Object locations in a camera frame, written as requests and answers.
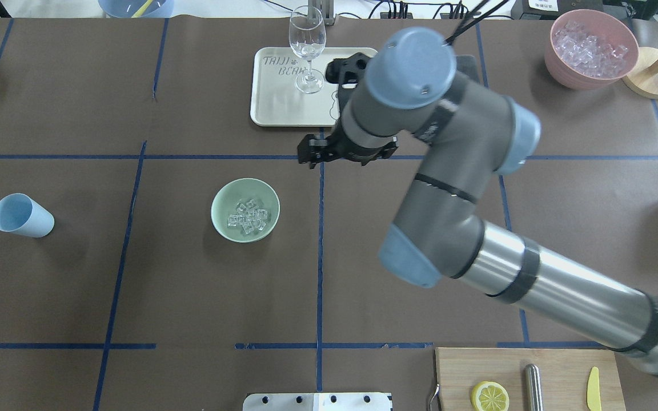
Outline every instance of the wooden round base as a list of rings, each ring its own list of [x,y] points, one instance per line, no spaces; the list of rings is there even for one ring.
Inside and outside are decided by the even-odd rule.
[[[634,70],[624,77],[624,83],[637,94],[650,99],[658,99],[658,73],[647,72],[656,60],[658,49],[652,47],[639,47],[639,59]]]

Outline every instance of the pink bowl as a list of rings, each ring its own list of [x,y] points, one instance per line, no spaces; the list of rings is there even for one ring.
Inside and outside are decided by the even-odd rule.
[[[563,62],[557,55],[555,47],[553,47],[553,36],[571,20],[582,23],[588,34],[604,37],[605,41],[610,42],[613,47],[624,45],[629,49],[624,58],[626,67],[621,70],[618,76],[614,78],[589,77],[576,72],[574,68]],[[548,71],[560,84],[573,90],[592,90],[611,84],[629,74],[636,65],[638,58],[639,45],[631,30],[616,18],[596,10],[572,10],[559,16],[550,29],[550,36],[545,47],[545,65],[548,67]]]

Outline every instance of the wine glass stem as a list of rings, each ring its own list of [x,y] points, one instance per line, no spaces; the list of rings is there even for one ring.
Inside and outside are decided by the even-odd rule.
[[[308,61],[308,73],[306,73],[306,80],[314,81],[314,71],[311,67],[311,60]]]

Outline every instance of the blue joint cap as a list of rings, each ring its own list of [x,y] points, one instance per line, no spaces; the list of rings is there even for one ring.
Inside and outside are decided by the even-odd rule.
[[[438,268],[394,224],[384,238],[379,260],[389,272],[419,287],[433,287],[442,278]]]
[[[437,31],[409,27],[392,35],[367,65],[364,82],[382,104],[411,110],[441,98],[456,73],[454,48]]]
[[[505,97],[512,106],[514,112],[514,136],[509,143],[507,157],[496,169],[499,175],[512,174],[522,167],[527,156],[530,156],[537,148],[540,142],[540,133],[543,129],[540,125],[540,119],[532,111],[520,106],[509,97]]]

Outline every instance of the blue bowl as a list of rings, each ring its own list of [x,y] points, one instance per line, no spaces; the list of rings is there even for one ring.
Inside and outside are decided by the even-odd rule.
[[[130,18],[146,0],[98,0],[105,13],[115,18]],[[174,0],[154,0],[141,16],[151,18],[172,17]]]

